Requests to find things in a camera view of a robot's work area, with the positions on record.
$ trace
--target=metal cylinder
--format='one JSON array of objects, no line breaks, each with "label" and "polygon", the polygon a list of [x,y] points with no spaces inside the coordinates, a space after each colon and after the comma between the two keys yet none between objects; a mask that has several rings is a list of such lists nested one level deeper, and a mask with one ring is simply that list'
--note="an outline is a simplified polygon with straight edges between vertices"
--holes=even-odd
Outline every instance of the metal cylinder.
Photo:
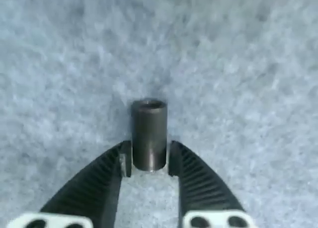
[{"label": "metal cylinder", "polygon": [[132,104],[133,164],[142,171],[156,171],[166,164],[167,104],[145,99]]}]

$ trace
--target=blue-gray fabric surface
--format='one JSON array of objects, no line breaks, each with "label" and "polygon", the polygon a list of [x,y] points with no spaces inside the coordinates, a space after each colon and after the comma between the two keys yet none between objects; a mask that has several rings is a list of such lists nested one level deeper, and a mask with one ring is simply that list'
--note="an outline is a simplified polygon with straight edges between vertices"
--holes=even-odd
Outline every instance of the blue-gray fabric surface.
[{"label": "blue-gray fabric surface", "polygon": [[[169,102],[169,139],[261,228],[318,217],[318,0],[0,0],[0,226]],[[117,228],[175,228],[177,180],[124,179]]]}]

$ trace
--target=dark metal tube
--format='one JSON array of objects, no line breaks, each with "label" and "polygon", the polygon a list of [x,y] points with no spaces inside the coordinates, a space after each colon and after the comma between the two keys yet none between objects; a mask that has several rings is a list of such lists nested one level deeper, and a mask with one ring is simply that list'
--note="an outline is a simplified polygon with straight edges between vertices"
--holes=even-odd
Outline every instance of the dark metal tube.
[{"label": "dark metal tube", "polygon": [[142,171],[156,171],[166,164],[167,104],[138,100],[132,105],[133,164]]}]

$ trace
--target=bracket hole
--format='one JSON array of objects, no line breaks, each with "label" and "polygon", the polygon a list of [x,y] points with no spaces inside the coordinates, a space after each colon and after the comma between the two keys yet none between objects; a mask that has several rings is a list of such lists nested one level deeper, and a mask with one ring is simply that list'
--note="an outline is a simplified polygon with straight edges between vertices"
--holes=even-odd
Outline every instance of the bracket hole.
[{"label": "bracket hole", "polygon": [[37,219],[34,221],[31,221],[29,224],[26,225],[25,228],[45,228],[46,222],[45,220]]},{"label": "bracket hole", "polygon": [[68,225],[65,228],[84,228],[84,226],[80,225],[80,224],[71,224],[71,225]]},{"label": "bracket hole", "polygon": [[190,224],[192,228],[211,228],[209,222],[203,217],[192,218]]},{"label": "bracket hole", "polygon": [[239,228],[248,227],[246,220],[244,220],[241,217],[230,217],[228,222],[230,227],[239,227]]}]

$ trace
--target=gray carpet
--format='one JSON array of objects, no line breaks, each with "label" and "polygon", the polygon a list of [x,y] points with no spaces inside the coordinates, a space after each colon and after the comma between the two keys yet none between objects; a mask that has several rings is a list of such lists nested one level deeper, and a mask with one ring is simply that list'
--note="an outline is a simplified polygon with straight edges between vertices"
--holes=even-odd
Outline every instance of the gray carpet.
[{"label": "gray carpet", "polygon": [[[0,0],[0,227],[169,102],[261,228],[318,224],[318,0]],[[116,228],[175,228],[177,180],[134,171]]]}]

